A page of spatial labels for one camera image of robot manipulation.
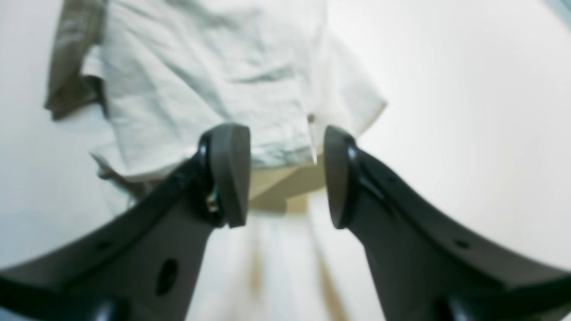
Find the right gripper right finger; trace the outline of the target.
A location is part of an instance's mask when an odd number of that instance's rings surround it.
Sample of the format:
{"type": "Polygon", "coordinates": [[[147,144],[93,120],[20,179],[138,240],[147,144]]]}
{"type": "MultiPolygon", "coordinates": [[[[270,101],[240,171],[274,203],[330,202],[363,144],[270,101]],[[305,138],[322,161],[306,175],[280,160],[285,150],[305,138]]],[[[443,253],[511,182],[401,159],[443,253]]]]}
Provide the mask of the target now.
{"type": "Polygon", "coordinates": [[[328,126],[332,224],[362,244],[387,321],[561,321],[570,273],[462,226],[423,199],[351,134],[328,126]]]}

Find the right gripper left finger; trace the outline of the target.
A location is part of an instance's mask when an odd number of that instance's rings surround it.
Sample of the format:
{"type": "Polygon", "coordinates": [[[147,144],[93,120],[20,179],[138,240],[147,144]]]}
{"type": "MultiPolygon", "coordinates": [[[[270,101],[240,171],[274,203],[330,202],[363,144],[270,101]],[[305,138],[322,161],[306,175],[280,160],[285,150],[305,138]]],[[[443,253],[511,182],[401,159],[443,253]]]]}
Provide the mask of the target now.
{"type": "Polygon", "coordinates": [[[8,321],[183,321],[214,229],[245,225],[250,130],[225,123],[126,213],[1,271],[8,321]]]}

